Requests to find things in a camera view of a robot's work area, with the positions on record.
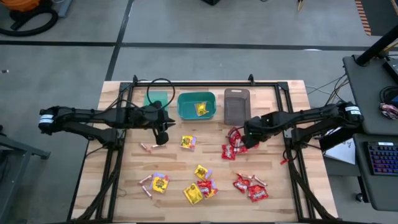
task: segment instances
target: red snack packet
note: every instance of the red snack packet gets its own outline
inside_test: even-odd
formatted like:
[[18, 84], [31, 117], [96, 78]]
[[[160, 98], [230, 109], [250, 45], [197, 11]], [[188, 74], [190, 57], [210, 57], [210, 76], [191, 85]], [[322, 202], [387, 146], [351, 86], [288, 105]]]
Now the red snack packet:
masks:
[[209, 196], [211, 192], [211, 181], [210, 180], [204, 180], [200, 181], [198, 180], [198, 187], [200, 192], [205, 196]]
[[246, 193], [246, 190], [250, 186], [250, 180], [244, 180], [241, 176], [234, 182], [234, 186], [242, 192], [242, 194]]
[[248, 187], [251, 202], [258, 202], [268, 197], [265, 187], [260, 185], [253, 185]]
[[[230, 143], [231, 147], [234, 147], [236, 145], [236, 141], [239, 141], [239, 142], [241, 141], [242, 135], [238, 129], [231, 128], [228, 131], [226, 138], [228, 139], [228, 142]], [[240, 146], [235, 149], [235, 154], [247, 153], [247, 152], [248, 152], [248, 149], [245, 146]]]
[[233, 147], [230, 145], [223, 145], [223, 153], [221, 154], [221, 158], [235, 160], [235, 152]]

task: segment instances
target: gray floor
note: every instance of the gray floor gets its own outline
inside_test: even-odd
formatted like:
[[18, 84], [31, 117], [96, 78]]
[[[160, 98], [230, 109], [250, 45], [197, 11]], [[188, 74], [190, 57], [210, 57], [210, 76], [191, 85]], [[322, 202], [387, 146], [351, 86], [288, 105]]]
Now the gray floor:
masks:
[[[77, 0], [69, 17], [35, 37], [0, 40], [114, 42], [128, 0]], [[10, 20], [0, 7], [0, 26]], [[40, 16], [28, 26], [45, 20]], [[354, 0], [221, 0], [210, 7], [199, 0], [135, 0], [125, 42], [369, 46]], [[39, 109], [53, 105], [95, 108], [112, 47], [0, 45], [0, 124], [10, 137], [51, 151], [48, 161], [33, 158], [12, 209], [10, 223], [64, 221], [72, 201], [87, 141], [39, 133]], [[343, 74], [342, 58], [360, 52], [236, 49], [122, 48], [112, 80], [158, 77], [171, 80], [305, 80], [320, 86]], [[322, 90], [333, 91], [333, 85]], [[340, 96], [352, 100], [349, 86]], [[321, 106], [327, 94], [309, 95]], [[339, 217], [357, 222], [396, 223], [398, 213], [377, 212], [352, 199], [355, 177], [330, 177]]]

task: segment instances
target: teal plastic bin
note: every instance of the teal plastic bin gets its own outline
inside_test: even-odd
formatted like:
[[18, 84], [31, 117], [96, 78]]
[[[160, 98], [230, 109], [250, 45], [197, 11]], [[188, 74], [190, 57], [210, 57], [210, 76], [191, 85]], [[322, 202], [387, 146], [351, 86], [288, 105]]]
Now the teal plastic bin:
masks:
[[[155, 101], [160, 101], [162, 103], [162, 106], [166, 105], [169, 101], [167, 100], [167, 92], [166, 91], [150, 91], [149, 92], [149, 98], [151, 102]], [[145, 94], [145, 99], [144, 99], [144, 106], [149, 105], [149, 100], [148, 100], [148, 95]], [[168, 111], [169, 106], [166, 106], [164, 110]]]
[[[206, 110], [209, 113], [198, 116], [195, 103], [206, 102]], [[204, 120], [211, 119], [216, 114], [216, 96], [211, 92], [182, 93], [178, 97], [178, 115], [185, 120]]]

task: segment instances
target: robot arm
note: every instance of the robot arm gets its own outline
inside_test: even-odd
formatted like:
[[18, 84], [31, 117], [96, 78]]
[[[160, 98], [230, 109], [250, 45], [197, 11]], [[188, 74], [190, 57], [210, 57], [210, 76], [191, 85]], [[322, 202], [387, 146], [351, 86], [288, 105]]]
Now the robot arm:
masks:
[[357, 128], [363, 119], [359, 108], [350, 102], [294, 113], [276, 111], [246, 121], [242, 140], [247, 148], [251, 148], [296, 124], [320, 121], [307, 128], [296, 128], [292, 132], [293, 147], [303, 148], [316, 134], [339, 127]]
[[[166, 130], [175, 125], [175, 121], [161, 107], [159, 101], [141, 108], [110, 108], [104, 111], [53, 106], [40, 110], [39, 129], [48, 135], [59, 131], [79, 134], [89, 140], [97, 139], [104, 146], [110, 147], [116, 143], [114, 136], [117, 129], [151, 128], [156, 144], [160, 145], [169, 140]], [[99, 129], [82, 123], [103, 123], [111, 128]]]

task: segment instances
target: yellow candy bag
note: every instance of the yellow candy bag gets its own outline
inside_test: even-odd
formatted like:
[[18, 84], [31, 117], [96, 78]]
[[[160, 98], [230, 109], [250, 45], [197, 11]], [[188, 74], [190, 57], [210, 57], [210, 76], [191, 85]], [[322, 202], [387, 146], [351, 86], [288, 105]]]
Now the yellow candy bag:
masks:
[[195, 170], [195, 174], [202, 180], [207, 180], [212, 173], [212, 170], [208, 170], [201, 165], [198, 165], [197, 169]]
[[195, 136], [182, 136], [180, 146], [185, 149], [195, 150], [195, 144], [197, 143], [197, 138]]
[[185, 194], [185, 196], [187, 196], [188, 201], [192, 205], [200, 202], [203, 199], [203, 195], [201, 194], [198, 186], [195, 183], [193, 183], [193, 184], [191, 184], [191, 186], [187, 187], [184, 190], [184, 194]]
[[166, 191], [168, 184], [169, 184], [169, 177], [167, 175], [164, 178], [154, 177], [154, 181], [152, 184], [152, 190], [155, 190], [160, 193], [164, 193]]
[[209, 113], [209, 111], [206, 110], [206, 102], [195, 103], [195, 109], [197, 111], [198, 116], [203, 116], [203, 115]]

